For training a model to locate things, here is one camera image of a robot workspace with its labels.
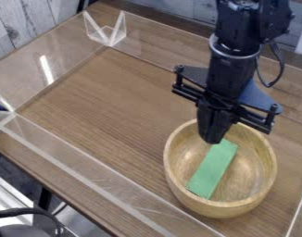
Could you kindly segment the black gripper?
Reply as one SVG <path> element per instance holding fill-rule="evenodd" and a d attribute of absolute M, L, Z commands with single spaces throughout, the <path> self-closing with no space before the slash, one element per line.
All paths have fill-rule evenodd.
<path fill-rule="evenodd" d="M 176 65 L 172 92 L 195 103 L 198 132 L 207 143 L 222 142 L 238 122 L 270 133 L 282 106 L 254 82 L 259 49 L 246 55 L 210 37 L 210 66 Z"/>

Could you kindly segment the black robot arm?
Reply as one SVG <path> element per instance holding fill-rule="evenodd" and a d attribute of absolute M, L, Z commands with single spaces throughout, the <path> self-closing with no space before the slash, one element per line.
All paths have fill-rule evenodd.
<path fill-rule="evenodd" d="M 210 37 L 210 65 L 176 65 L 172 92 L 195 102 L 200 138 L 216 144 L 242 123 L 269 133 L 282 106 L 262 91 L 277 84 L 261 76 L 261 49 L 289 31 L 289 0 L 215 0 L 218 21 Z"/>

